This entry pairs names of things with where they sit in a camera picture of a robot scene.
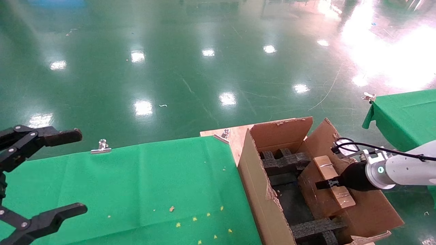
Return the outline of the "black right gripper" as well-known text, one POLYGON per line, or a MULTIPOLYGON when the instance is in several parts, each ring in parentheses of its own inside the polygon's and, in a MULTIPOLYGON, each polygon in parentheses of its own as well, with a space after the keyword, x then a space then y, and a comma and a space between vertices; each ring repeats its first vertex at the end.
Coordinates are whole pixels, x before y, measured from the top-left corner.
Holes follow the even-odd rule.
POLYGON ((370 191, 370 182, 366 175, 366 163, 352 163, 342 172, 342 183, 339 177, 318 181, 318 190, 346 186, 356 191, 370 191))

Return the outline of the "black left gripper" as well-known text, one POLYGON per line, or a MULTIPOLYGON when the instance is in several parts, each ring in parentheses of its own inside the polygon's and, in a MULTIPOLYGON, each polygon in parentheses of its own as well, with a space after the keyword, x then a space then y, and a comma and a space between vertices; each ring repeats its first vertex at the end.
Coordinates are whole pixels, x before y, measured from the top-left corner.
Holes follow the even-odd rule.
POLYGON ((30 245, 39 238, 58 232, 66 219, 88 211, 86 205, 73 203, 27 219, 2 206, 7 188, 4 171, 12 172, 42 147, 60 146, 81 140, 82 132, 77 128, 59 131, 54 127, 30 128, 17 125, 0 132, 0 219, 15 228, 7 238, 1 240, 2 245, 30 245))

